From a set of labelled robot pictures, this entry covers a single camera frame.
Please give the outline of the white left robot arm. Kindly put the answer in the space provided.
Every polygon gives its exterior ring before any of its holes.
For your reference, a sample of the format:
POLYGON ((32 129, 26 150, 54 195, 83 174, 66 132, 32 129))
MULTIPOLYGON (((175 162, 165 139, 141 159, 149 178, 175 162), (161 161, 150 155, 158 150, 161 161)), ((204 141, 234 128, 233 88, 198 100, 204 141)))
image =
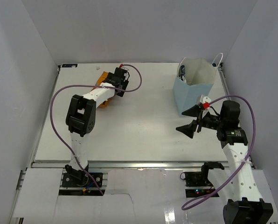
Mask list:
POLYGON ((96 122, 96 110, 102 104, 118 95, 122 97, 129 84, 130 74, 120 67, 113 73, 104 72, 89 93, 74 95, 71 98, 66 125, 71 136, 73 150, 70 163, 65 170, 77 186, 85 186, 89 180, 88 159, 82 142, 93 131, 96 122))

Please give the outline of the orange potato chips bag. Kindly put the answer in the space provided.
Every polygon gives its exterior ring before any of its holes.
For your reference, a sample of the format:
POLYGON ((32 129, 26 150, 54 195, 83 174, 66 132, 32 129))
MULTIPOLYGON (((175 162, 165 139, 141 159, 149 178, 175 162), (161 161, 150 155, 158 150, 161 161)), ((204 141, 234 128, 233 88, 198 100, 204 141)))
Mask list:
MULTIPOLYGON (((100 86, 106 80, 108 74, 108 72, 104 71, 97 80, 96 86, 100 86)), ((99 108, 104 108, 108 105, 108 99, 113 97, 113 90, 106 88, 95 88, 93 90, 93 95, 95 97, 95 101, 97 102, 97 106, 99 108)))

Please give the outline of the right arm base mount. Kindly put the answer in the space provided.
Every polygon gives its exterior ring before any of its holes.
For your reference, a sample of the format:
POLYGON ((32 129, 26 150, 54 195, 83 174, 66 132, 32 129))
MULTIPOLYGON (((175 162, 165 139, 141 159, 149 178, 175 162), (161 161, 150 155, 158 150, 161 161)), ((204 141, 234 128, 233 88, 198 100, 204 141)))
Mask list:
POLYGON ((213 185, 207 180, 201 172, 182 172, 180 179, 185 182, 186 187, 212 187, 213 185))

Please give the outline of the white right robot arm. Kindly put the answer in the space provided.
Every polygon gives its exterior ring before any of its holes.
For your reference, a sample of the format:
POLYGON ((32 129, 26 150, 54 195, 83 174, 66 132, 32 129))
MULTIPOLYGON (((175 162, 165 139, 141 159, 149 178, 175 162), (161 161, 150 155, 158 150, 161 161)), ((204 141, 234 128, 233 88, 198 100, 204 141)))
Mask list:
POLYGON ((245 131, 239 127, 240 104, 225 100, 219 114, 204 114, 210 103, 200 100, 182 112, 194 120, 176 130, 193 138, 202 128, 216 131, 221 148, 227 158, 230 175, 218 162, 205 162, 200 174, 201 182, 213 185, 224 203, 223 219, 226 224, 266 224, 273 214, 272 204, 265 202, 257 188, 249 160, 251 147, 245 131))

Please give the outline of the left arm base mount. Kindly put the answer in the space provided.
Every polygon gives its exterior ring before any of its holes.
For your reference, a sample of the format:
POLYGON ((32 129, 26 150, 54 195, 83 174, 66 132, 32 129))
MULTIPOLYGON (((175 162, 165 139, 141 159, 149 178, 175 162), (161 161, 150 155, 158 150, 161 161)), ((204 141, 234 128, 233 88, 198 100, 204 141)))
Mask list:
POLYGON ((93 180, 82 170, 76 170, 70 165, 65 165, 63 173, 62 187, 96 187, 93 180))

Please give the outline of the blue cookie bag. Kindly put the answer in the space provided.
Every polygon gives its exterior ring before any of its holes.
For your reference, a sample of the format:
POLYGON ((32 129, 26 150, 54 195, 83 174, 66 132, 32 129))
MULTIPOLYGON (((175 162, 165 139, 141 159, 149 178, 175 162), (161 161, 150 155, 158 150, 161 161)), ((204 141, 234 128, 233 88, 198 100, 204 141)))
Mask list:
POLYGON ((178 69, 178 78, 186 83, 187 80, 186 80, 186 69, 185 69, 185 66, 184 65, 180 65, 179 66, 179 69, 178 69))

